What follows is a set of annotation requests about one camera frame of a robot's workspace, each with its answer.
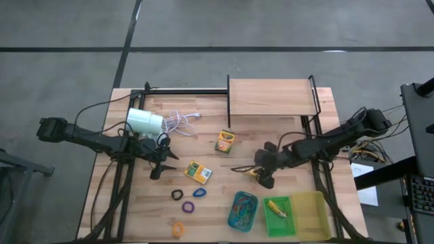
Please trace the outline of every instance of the wooden table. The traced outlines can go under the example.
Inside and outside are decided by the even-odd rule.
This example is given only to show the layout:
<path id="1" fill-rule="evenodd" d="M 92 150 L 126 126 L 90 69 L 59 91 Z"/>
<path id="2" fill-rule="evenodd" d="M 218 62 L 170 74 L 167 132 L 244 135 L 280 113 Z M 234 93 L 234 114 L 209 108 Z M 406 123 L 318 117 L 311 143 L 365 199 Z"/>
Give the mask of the wooden table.
<path id="1" fill-rule="evenodd" d="M 321 126 L 323 132 L 326 132 L 339 126 L 338 114 L 331 89 L 317 88 L 317 91 L 322 108 Z M 130 89 L 114 89 L 111 99 L 129 93 Z M 128 101 L 126 98 L 110 104 L 105 127 L 125 120 Z M 178 110 L 184 115 L 201 113 L 202 118 L 190 118 L 191 124 L 196 128 L 194 136 L 170 134 L 172 151 L 180 160 L 168 159 L 165 164 L 177 167 L 177 170 L 164 171 L 159 180 L 151 180 L 149 179 L 151 167 L 148 162 L 136 160 L 124 241 L 299 241 L 297 237 L 268 238 L 262 204 L 258 207 L 254 227 L 247 234 L 230 228 L 227 218 L 234 195 L 239 190 L 250 192 L 260 200 L 267 196 L 290 196 L 293 192 L 315 190 L 311 165 L 308 163 L 294 169 L 278 170 L 274 174 L 275 187 L 270 190 L 259 185 L 252 177 L 230 170 L 231 167 L 238 165 L 251 165 L 255 151 L 262 148 L 264 142 L 277 143 L 280 135 L 287 131 L 302 131 L 300 118 L 233 117 L 231 130 L 237 134 L 237 137 L 228 156 L 214 150 L 219 132 L 227 126 L 226 102 L 225 95 L 146 95 L 145 110 L 151 110 L 164 117 L 167 117 L 171 110 Z M 114 136 L 117 130 L 112 129 L 107 134 Z M 291 135 L 285 137 L 283 143 L 302 138 L 301 135 Z M 184 175 L 184 170 L 192 160 L 213 170 L 211 178 L 205 185 L 208 194 L 202 199 L 194 199 L 191 196 L 193 191 L 202 185 Z M 78 237 L 83 237 L 90 231 L 90 209 L 98 183 L 109 163 L 110 159 L 104 154 L 96 157 Z M 115 166 L 112 166 L 97 200 L 94 222 L 102 217 L 109 206 L 114 174 Z M 367 236 L 349 162 L 344 159 L 336 160 L 332 177 L 338 205 L 351 224 L 361 234 Z M 184 197 L 181 201 L 174 201 L 170 193 L 178 188 L 184 191 Z M 195 211 L 192 214 L 181 210 L 183 201 L 192 201 L 195 204 Z M 330 210 L 328 214 L 330 227 L 334 233 Z M 117 226 L 117 216 L 115 216 L 114 230 Z M 184 224 L 185 234 L 180 239 L 175 239 L 172 237 L 172 226 L 178 221 Z"/>

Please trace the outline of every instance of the purple hair tie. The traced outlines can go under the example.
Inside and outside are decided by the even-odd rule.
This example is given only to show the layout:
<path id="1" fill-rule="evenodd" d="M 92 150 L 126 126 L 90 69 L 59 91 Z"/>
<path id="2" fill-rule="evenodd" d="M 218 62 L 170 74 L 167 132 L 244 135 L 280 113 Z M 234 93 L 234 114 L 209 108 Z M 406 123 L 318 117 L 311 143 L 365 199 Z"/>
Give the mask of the purple hair tie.
<path id="1" fill-rule="evenodd" d="M 191 209 L 190 209 L 190 210 L 185 209 L 185 205 L 187 205 L 187 204 L 191 206 Z M 191 213 L 195 210 L 195 205 L 194 205 L 192 202 L 190 202 L 190 201 L 185 201 L 185 202 L 182 204 L 182 210 L 183 210 L 184 212 L 188 213 L 188 214 L 191 214 Z"/>

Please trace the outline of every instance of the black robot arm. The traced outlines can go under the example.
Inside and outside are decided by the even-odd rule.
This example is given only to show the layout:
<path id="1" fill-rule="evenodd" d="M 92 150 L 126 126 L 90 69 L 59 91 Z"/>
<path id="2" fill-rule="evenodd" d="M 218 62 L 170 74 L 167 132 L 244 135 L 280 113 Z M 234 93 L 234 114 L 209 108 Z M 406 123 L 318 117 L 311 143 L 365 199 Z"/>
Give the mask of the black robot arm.
<path id="1" fill-rule="evenodd" d="M 265 142 L 266 150 L 257 150 L 254 157 L 255 165 L 261 166 L 257 171 L 257 181 L 266 188 L 272 188 L 272 175 L 277 169 L 297 167 L 311 159 L 331 161 L 342 147 L 363 136 L 381 136 L 390 126 L 391 122 L 380 110 L 362 108 L 340 127 L 312 139 L 297 140 L 282 146 L 281 152 L 273 143 Z"/>
<path id="2" fill-rule="evenodd" d="M 163 162 L 167 157 L 178 159 L 169 147 L 170 138 L 161 139 L 157 144 L 153 139 L 139 140 L 136 136 L 106 136 L 98 132 L 89 131 L 68 123 L 63 118 L 42 118 L 36 135 L 44 142 L 72 142 L 86 146 L 97 153 L 106 153 L 112 159 L 122 157 L 138 157 L 155 163 L 151 172 L 151 179 L 158 180 L 165 169 L 175 169 Z"/>

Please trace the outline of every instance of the orange hair tie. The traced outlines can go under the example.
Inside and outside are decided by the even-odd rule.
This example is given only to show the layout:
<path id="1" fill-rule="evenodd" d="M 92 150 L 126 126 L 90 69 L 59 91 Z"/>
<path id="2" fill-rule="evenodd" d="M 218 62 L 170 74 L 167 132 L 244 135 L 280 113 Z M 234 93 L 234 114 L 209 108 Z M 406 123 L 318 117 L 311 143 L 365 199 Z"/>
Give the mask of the orange hair tie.
<path id="1" fill-rule="evenodd" d="M 172 234 L 175 237 L 181 237 L 184 234 L 184 225 L 181 222 L 175 223 L 172 229 Z"/>

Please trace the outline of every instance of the teal container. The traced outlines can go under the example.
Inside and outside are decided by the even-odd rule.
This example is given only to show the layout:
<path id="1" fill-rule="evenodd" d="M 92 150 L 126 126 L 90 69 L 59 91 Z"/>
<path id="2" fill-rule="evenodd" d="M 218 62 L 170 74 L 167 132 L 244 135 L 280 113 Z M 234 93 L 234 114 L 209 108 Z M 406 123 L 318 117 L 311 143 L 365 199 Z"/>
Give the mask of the teal container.
<path id="1" fill-rule="evenodd" d="M 235 194 L 228 225 L 241 232 L 249 232 L 255 221 L 258 209 L 258 198 L 248 192 L 239 191 Z"/>
<path id="2" fill-rule="evenodd" d="M 279 209 L 286 214 L 286 218 L 279 217 L 267 206 L 272 200 Z M 291 202 L 289 197 L 268 197 L 264 198 L 265 223 L 269 237 L 286 237 L 296 234 L 294 219 L 292 217 Z"/>

